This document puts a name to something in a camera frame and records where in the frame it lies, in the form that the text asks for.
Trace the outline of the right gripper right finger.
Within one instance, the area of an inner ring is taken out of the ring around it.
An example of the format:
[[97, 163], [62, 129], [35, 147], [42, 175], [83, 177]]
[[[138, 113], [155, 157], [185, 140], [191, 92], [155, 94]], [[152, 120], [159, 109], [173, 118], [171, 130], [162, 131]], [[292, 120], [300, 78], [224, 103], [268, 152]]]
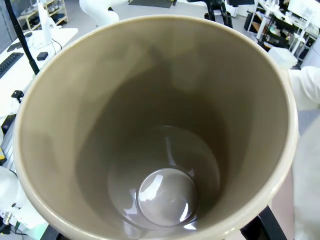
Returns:
[[246, 240], [287, 240], [268, 205], [253, 220], [242, 227], [240, 232]]

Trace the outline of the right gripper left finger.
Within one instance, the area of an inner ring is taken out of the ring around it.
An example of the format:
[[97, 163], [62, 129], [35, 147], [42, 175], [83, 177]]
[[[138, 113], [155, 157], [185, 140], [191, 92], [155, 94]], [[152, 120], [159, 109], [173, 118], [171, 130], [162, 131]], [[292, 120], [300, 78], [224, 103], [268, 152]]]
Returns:
[[66, 237], [54, 229], [51, 225], [47, 227], [47, 239], [48, 240], [65, 240]]

